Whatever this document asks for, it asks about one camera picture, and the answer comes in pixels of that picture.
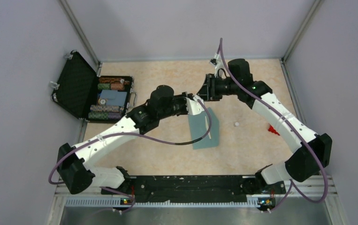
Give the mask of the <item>beige letter paper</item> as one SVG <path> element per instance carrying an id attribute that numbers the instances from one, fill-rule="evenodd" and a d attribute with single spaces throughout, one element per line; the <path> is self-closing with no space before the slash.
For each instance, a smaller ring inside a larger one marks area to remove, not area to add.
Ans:
<path id="1" fill-rule="evenodd" d="M 205 126 L 206 126 L 206 134 L 209 138 L 209 140 L 212 139 L 211 133 L 210 133 L 210 124 L 209 124 L 209 117 L 205 116 Z"/>

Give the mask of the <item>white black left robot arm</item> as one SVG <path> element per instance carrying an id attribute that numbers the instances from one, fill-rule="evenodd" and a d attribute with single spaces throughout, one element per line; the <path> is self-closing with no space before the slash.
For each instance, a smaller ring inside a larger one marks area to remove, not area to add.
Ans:
<path id="1" fill-rule="evenodd" d="M 82 143 L 61 146 L 56 170 L 72 195 L 89 187 L 108 187 L 124 194 L 130 181 L 123 172 L 97 167 L 96 163 L 119 146 L 157 128 L 162 119 L 203 111 L 204 101 L 198 95 L 175 95 L 171 87 L 160 85 L 144 104 L 133 108 L 109 129 Z"/>

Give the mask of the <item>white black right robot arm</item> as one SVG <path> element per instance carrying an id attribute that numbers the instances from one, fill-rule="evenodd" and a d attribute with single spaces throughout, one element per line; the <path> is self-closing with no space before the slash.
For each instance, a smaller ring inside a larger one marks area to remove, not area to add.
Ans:
<path id="1" fill-rule="evenodd" d="M 268 193 L 274 184 L 285 180 L 303 182 L 329 165 L 331 137 L 308 128 L 278 100 L 265 82 L 255 81 L 245 59 L 224 64 L 214 58 L 210 62 L 215 72 L 206 75 L 197 95 L 204 101 L 237 96 L 239 101 L 266 119 L 292 152 L 286 161 L 258 170 L 255 177 L 245 184 L 248 192 Z"/>

